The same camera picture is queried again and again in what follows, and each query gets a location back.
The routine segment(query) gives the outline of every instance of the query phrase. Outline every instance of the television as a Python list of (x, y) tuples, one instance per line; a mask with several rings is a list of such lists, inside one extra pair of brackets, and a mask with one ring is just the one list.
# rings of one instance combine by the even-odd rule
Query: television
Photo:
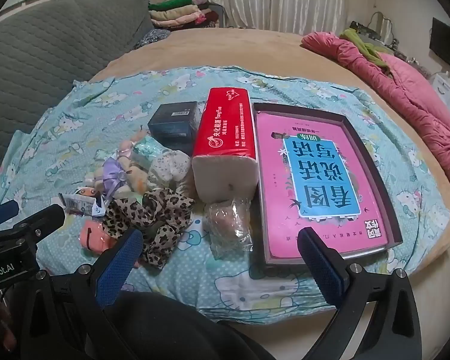
[(430, 49), (450, 65), (450, 26), (433, 18)]

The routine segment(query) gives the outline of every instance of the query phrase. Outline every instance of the blue gripper pad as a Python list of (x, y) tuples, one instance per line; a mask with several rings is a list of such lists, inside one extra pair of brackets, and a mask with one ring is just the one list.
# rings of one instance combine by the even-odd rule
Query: blue gripper pad
[(142, 233), (138, 230), (128, 230), (119, 238), (118, 243), (112, 249), (106, 250), (95, 262), (94, 268), (102, 257), (111, 256), (103, 273), (96, 279), (95, 299), (102, 310), (105, 306), (109, 306), (115, 302), (116, 297), (133, 268), (133, 264), (140, 257), (142, 249)]
[(300, 230), (297, 246), (325, 301), (339, 308), (349, 284), (343, 258), (328, 248), (311, 227)]
[(18, 215), (18, 203), (15, 200), (9, 200), (0, 204), (0, 224), (14, 218)]

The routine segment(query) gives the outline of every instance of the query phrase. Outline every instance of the pink quilt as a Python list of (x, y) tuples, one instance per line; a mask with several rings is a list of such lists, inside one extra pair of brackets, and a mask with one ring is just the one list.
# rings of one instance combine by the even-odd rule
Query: pink quilt
[(302, 45), (337, 61), (370, 85), (418, 132), (450, 180), (450, 112), (420, 73), (393, 55), (381, 54), (390, 66), (393, 79), (389, 78), (353, 43), (329, 32), (306, 35)]

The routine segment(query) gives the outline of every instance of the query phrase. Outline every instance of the red tissue package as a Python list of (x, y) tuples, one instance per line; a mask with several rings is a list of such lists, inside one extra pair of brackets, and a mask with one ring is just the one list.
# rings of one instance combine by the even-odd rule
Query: red tissue package
[(259, 170), (247, 90), (210, 89), (192, 168), (198, 196), (205, 203), (253, 198)]

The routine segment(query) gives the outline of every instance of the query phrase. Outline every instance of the book cover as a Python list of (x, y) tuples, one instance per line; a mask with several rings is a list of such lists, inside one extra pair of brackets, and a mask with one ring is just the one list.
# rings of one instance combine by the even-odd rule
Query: book cover
[(256, 130), (273, 258), (300, 258), (296, 237), (307, 226), (341, 254), (387, 244), (371, 185), (339, 125), (258, 112)]

